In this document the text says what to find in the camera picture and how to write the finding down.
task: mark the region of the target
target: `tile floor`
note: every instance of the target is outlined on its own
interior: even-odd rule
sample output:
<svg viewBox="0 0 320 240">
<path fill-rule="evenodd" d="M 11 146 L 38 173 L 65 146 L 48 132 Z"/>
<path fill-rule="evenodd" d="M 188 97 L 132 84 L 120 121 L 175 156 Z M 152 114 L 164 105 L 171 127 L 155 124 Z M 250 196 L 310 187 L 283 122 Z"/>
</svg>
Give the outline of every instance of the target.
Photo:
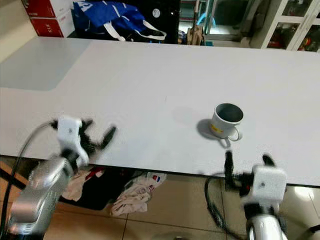
<svg viewBox="0 0 320 240">
<path fill-rule="evenodd" d="M 205 203 L 205 179 L 168 175 L 154 191 L 148 212 L 109 216 L 102 211 L 59 203 L 45 240 L 231 240 L 211 220 Z M 1 192 L 6 182 L 1 179 Z M 236 192 L 226 192 L 222 180 L 213 181 L 210 197 L 221 209 L 231 229 L 245 237 L 245 215 Z M 12 190 L 10 202 L 19 195 Z M 2 205 L 3 193 L 0 195 Z M 320 240 L 320 232 L 309 235 L 306 229 L 320 224 L 320 189 L 288 187 L 281 213 L 287 221 L 289 240 Z"/>
</svg>

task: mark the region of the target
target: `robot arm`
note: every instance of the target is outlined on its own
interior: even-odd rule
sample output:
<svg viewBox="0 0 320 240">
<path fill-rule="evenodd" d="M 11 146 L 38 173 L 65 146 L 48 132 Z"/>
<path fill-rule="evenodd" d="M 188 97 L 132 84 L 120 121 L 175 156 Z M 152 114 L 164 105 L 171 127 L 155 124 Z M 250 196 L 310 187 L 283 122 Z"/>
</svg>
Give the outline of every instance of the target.
<svg viewBox="0 0 320 240">
<path fill-rule="evenodd" d="M 262 157 L 264 165 L 255 165 L 251 173 L 239 175 L 237 185 L 233 180 L 232 153 L 226 153 L 226 185 L 239 190 L 244 207 L 249 240 L 287 240 L 278 217 L 279 204 L 284 199 L 287 186 L 286 173 L 275 166 L 268 155 Z"/>
<path fill-rule="evenodd" d="M 91 123 L 71 117 L 58 119 L 54 127 L 61 154 L 53 155 L 32 171 L 29 184 L 12 204 L 5 239 L 43 239 L 70 179 L 79 168 L 88 165 L 89 155 L 105 148 L 116 131 L 116 127 L 112 127 L 100 144 L 93 143 L 85 134 Z"/>
</svg>

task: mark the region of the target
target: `mug handle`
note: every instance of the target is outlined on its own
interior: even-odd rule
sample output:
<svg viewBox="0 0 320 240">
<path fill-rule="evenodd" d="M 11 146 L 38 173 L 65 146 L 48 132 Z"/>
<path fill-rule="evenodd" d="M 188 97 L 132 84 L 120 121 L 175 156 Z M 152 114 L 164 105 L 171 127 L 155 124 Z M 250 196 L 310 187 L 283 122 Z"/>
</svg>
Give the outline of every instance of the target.
<svg viewBox="0 0 320 240">
<path fill-rule="evenodd" d="M 228 139 L 235 142 L 235 141 L 239 141 L 240 139 L 242 139 L 243 135 L 242 135 L 242 132 L 239 131 L 235 126 L 234 126 L 234 129 L 238 135 L 237 138 L 232 138 L 231 136 L 228 136 Z"/>
</svg>

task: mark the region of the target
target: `white mug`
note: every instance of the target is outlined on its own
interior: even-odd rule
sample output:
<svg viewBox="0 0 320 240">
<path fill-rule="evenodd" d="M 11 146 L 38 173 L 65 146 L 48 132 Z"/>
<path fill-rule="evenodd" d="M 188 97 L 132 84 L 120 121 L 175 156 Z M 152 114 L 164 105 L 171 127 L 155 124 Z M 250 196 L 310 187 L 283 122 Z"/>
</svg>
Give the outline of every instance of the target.
<svg viewBox="0 0 320 240">
<path fill-rule="evenodd" d="M 242 138 L 242 133 L 236 128 L 239 125 L 244 113 L 231 103 L 222 103 L 215 107 L 213 117 L 209 122 L 211 132 L 222 139 L 238 141 Z"/>
</svg>

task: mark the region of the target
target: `blue bag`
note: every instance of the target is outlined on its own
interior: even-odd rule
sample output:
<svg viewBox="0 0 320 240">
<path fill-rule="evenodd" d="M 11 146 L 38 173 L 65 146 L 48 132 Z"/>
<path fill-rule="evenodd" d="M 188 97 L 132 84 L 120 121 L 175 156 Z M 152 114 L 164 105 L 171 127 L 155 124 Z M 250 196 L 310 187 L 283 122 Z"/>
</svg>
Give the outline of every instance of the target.
<svg viewBox="0 0 320 240">
<path fill-rule="evenodd" d="M 126 41 L 116 29 L 136 32 L 139 36 L 163 41 L 166 33 L 148 23 L 139 10 L 132 5 L 114 1 L 77 1 L 73 3 L 74 26 L 95 34 L 103 34 L 105 29 L 113 38 Z M 160 33 L 143 35 L 142 31 L 149 29 Z"/>
</svg>

